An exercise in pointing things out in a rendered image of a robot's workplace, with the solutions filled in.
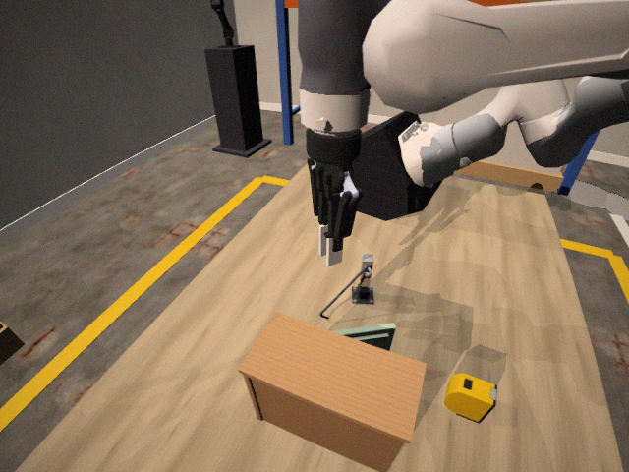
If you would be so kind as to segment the yellow tape measure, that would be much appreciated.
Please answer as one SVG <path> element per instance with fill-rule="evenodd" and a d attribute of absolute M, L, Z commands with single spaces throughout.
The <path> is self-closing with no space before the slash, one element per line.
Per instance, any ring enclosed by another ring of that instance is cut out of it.
<path fill-rule="evenodd" d="M 479 423 L 496 405 L 497 385 L 464 373 L 453 375 L 444 405 L 461 417 Z"/>

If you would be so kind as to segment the brown wooden cabinet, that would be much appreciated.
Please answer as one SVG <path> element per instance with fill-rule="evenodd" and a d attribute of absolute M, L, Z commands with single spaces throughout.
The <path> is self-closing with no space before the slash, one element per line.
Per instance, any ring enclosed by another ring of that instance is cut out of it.
<path fill-rule="evenodd" d="M 412 440 L 427 366 L 389 351 L 395 329 L 330 331 L 275 312 L 238 369 L 257 419 L 387 472 Z"/>

